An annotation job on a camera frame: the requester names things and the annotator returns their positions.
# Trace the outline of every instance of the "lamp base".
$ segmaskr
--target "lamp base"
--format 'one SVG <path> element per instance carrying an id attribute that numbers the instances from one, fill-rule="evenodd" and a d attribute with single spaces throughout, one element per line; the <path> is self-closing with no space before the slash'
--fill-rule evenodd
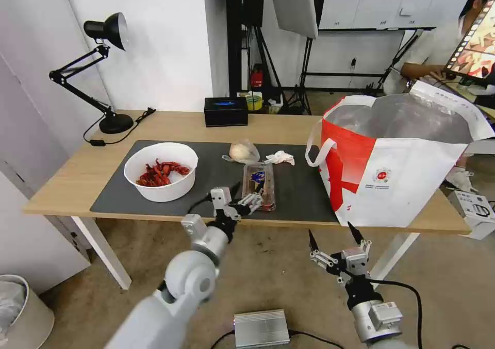
<path id="1" fill-rule="evenodd" d="M 129 130 L 133 125 L 133 119 L 126 114 L 107 114 L 100 122 L 100 130 L 104 134 L 118 134 Z"/>

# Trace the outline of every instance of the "lamp shade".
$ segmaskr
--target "lamp shade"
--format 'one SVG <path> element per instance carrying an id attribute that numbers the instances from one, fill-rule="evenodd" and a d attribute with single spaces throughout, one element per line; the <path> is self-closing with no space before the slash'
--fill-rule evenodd
<path id="1" fill-rule="evenodd" d="M 95 40 L 108 40 L 122 50 L 128 45 L 127 23 L 121 12 L 112 14 L 104 22 L 84 22 L 84 32 Z"/>

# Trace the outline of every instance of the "fire extinguisher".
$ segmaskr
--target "fire extinguisher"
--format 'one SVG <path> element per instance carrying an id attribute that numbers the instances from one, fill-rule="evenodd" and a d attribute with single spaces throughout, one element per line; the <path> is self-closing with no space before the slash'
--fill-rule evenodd
<path id="1" fill-rule="evenodd" d="M 260 88 L 263 85 L 263 71 L 255 65 L 250 77 L 251 89 Z"/>

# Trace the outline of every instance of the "silver power supply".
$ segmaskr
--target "silver power supply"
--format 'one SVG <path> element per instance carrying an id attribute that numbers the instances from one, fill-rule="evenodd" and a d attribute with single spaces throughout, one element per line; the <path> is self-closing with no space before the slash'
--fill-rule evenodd
<path id="1" fill-rule="evenodd" d="M 287 321 L 283 309 L 234 315 L 236 348 L 259 348 L 288 344 Z"/>

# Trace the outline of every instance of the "garlic bulb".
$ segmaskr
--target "garlic bulb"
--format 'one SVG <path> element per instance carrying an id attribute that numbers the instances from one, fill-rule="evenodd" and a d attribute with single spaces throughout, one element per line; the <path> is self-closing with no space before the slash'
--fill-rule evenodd
<path id="1" fill-rule="evenodd" d="M 247 160 L 249 159 L 251 153 L 249 152 L 249 148 L 240 143 L 232 143 L 230 145 L 230 151 L 228 155 L 231 159 L 239 161 L 239 160 Z"/>

